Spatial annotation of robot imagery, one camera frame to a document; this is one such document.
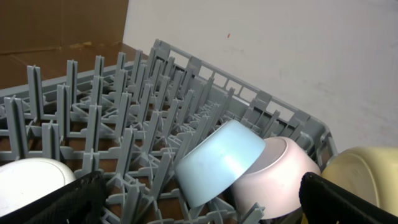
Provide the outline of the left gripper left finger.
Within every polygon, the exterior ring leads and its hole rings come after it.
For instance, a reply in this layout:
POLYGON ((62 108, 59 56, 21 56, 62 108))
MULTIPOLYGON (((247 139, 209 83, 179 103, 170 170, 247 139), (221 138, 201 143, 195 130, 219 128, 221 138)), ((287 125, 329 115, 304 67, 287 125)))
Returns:
POLYGON ((102 173, 93 171, 1 217, 1 223, 99 223, 106 193, 102 173))

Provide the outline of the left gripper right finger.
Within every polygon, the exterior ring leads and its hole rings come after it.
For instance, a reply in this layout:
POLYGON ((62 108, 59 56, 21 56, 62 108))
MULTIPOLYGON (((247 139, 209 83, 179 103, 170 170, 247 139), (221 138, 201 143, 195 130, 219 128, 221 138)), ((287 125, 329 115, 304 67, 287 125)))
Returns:
POLYGON ((313 172, 303 175, 299 201, 309 223, 397 224, 397 217, 313 172))

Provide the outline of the white round bowl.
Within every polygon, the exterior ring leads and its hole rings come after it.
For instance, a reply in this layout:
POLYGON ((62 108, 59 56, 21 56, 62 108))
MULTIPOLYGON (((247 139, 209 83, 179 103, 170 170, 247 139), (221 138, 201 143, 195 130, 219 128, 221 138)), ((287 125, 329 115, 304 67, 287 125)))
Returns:
POLYGON ((264 220, 282 217, 301 207, 299 189, 307 172, 320 168, 292 139, 271 137, 257 161, 231 187, 237 211, 244 215, 258 203, 264 220))

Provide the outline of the yellow round plate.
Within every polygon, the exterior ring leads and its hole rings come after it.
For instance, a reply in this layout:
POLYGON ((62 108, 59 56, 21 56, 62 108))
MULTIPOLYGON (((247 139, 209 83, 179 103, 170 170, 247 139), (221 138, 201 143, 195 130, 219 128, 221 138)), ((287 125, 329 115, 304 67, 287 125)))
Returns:
POLYGON ((347 149, 318 175, 397 217, 397 148, 347 149))

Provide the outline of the white cup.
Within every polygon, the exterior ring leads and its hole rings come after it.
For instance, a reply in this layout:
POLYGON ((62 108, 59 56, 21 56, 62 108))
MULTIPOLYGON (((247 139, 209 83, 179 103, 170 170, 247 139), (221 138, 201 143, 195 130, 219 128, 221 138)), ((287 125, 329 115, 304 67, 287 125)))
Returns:
POLYGON ((1 216, 12 213, 76 177, 64 163, 48 158, 29 158, 1 166, 1 216))

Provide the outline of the light blue bowl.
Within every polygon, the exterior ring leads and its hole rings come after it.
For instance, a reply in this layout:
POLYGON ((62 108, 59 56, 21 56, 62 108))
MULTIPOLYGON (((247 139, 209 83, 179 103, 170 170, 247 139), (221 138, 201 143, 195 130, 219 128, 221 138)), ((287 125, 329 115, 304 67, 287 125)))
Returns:
POLYGON ((237 181, 259 158, 265 141, 239 121, 222 124, 175 168, 189 207, 200 207, 237 181))

